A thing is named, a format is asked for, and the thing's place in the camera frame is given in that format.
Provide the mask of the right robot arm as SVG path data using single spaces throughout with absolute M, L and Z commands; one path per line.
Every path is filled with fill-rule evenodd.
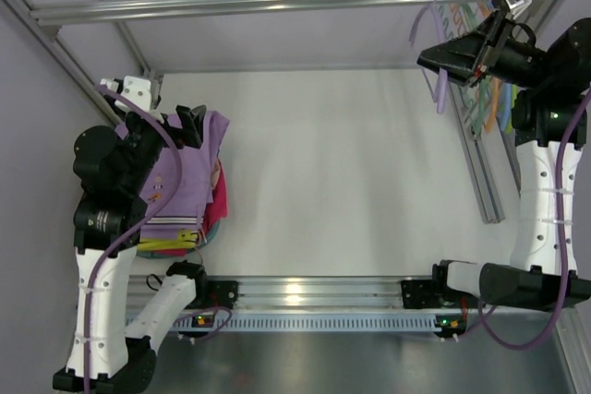
M 491 75 L 519 87 L 511 111 L 520 168 L 517 238 L 506 265 L 442 260 L 432 279 L 447 300 L 470 294 L 486 304 L 538 311 L 590 297 L 570 246 L 573 188 L 586 143 L 584 94 L 590 87 L 590 20 L 575 21 L 547 50 L 534 32 L 513 37 L 517 22 L 500 11 L 474 30 L 428 48 L 420 66 L 448 71 L 473 86 Z

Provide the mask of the yellow trousers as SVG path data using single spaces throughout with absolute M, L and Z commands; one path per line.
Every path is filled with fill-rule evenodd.
M 200 231 L 190 231 L 186 229 L 170 232 L 170 238 L 156 239 L 142 237 L 139 242 L 139 251 L 172 251 L 188 250 L 198 246 L 201 235 Z

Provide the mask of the purple clothes hanger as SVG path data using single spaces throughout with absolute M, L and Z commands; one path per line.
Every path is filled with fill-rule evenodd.
M 432 0 L 427 6 L 422 6 L 416 14 L 413 21 L 408 41 L 412 49 L 415 49 L 416 36 L 418 33 L 419 24 L 427 12 L 430 12 L 433 17 L 433 22 L 436 31 L 437 43 L 445 43 L 445 33 L 443 27 L 443 20 L 438 10 L 438 0 Z M 448 87 L 448 72 L 443 68 L 436 70 L 437 81 L 432 85 L 428 79 L 427 70 L 424 67 L 420 68 L 421 74 L 428 88 L 428 92 L 432 101 L 436 105 L 437 114 L 444 114 L 447 101 L 447 87 Z

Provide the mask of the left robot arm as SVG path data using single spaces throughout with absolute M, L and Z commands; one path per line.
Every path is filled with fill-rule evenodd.
M 122 95 L 100 89 L 128 106 L 127 134 L 96 125 L 74 143 L 74 174 L 83 190 L 73 216 L 78 266 L 78 313 L 72 348 L 65 366 L 52 380 L 54 390 L 68 393 L 142 393 L 153 378 L 158 351 L 181 312 L 206 286 L 201 265 L 173 264 L 162 286 L 140 314 L 127 321 L 127 291 L 137 256 L 141 228 L 172 199 L 167 193 L 150 209 L 140 192 L 163 149 L 173 155 L 173 187 L 180 186 L 180 151 L 198 149 L 204 139 L 207 109 L 175 109 L 159 118 Z

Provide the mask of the purple trousers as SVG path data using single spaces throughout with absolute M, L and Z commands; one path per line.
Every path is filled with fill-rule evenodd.
M 187 238 L 201 228 L 206 206 L 213 201 L 211 175 L 223 142 L 229 119 L 217 111 L 208 111 L 203 123 L 204 139 L 199 149 L 185 147 L 178 151 L 181 181 L 175 185 L 173 152 L 163 148 L 154 164 L 140 197 L 152 212 L 166 197 L 170 201 L 140 230 L 143 242 Z

